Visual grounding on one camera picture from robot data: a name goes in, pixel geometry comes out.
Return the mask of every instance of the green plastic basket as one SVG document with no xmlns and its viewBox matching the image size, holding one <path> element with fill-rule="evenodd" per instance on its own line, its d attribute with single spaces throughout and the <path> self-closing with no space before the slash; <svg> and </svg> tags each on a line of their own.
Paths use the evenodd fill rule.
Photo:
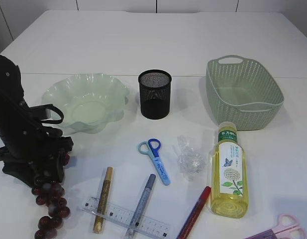
<svg viewBox="0 0 307 239">
<path fill-rule="evenodd" d="M 242 62 L 220 63 L 227 58 Z M 208 62 L 206 92 L 217 123 L 233 122 L 237 130 L 264 128 L 284 102 L 279 86 L 262 64 L 234 55 Z"/>
</svg>

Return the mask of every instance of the flower illustration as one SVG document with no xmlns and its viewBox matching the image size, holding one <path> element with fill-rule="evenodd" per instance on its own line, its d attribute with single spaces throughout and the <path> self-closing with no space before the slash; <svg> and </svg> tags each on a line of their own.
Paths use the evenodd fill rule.
<svg viewBox="0 0 307 239">
<path fill-rule="evenodd" d="M 224 176 L 229 181 L 233 181 L 233 183 L 225 182 L 225 183 L 222 184 L 222 186 L 230 187 L 230 189 L 233 189 L 234 190 L 234 192 L 233 192 L 234 195 L 242 195 L 243 196 L 243 193 L 241 191 L 241 189 L 243 189 L 243 187 L 242 187 L 243 186 L 243 181 L 238 181 L 236 183 L 236 181 L 239 180 L 240 177 L 241 177 L 240 173 L 237 170 L 233 169 L 233 168 L 228 168 L 228 169 L 226 169 L 224 171 Z"/>
<path fill-rule="evenodd" d="M 241 175 L 239 174 L 239 172 L 233 168 L 228 168 L 224 171 L 224 176 L 225 178 L 227 178 L 228 180 L 231 181 L 237 181 Z"/>
</svg>

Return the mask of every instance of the grape bunch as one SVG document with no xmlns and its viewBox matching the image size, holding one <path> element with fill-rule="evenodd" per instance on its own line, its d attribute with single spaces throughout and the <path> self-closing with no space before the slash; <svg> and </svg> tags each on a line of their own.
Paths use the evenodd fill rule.
<svg viewBox="0 0 307 239">
<path fill-rule="evenodd" d="M 66 154 L 64 165 L 68 164 L 69 155 Z M 64 188 L 47 177 L 38 176 L 35 178 L 35 187 L 32 194 L 36 197 L 36 204 L 46 205 L 48 215 L 43 216 L 38 222 L 39 230 L 35 233 L 35 239 L 52 239 L 57 235 L 56 229 L 63 224 L 63 218 L 67 218 L 70 210 L 66 207 L 67 201 L 62 196 L 65 194 Z"/>
</svg>

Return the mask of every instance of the butterfly illustration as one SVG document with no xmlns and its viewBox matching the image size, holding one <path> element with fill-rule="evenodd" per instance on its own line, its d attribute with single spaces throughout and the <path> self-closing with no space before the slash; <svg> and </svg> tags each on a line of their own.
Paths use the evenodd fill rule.
<svg viewBox="0 0 307 239">
<path fill-rule="evenodd" d="M 232 162 L 233 162 L 233 159 L 231 161 L 229 161 L 227 158 L 225 159 L 225 163 L 224 163 L 224 166 L 223 167 L 228 167 L 228 166 L 231 166 L 232 165 Z"/>
</svg>

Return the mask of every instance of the pink scissors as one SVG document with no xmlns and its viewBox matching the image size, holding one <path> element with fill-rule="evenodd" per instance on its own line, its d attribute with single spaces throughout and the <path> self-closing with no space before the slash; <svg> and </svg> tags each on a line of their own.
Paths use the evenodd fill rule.
<svg viewBox="0 0 307 239">
<path fill-rule="evenodd" d="M 293 223 L 290 226 L 284 226 L 282 223 L 283 218 L 292 219 Z M 297 218 L 289 214 L 281 214 L 278 217 L 278 225 L 274 228 L 271 228 L 265 232 L 259 233 L 247 239 L 293 239 L 291 236 L 292 232 L 299 231 L 301 232 L 301 238 L 307 239 L 307 233 L 303 228 L 299 226 Z"/>
</svg>

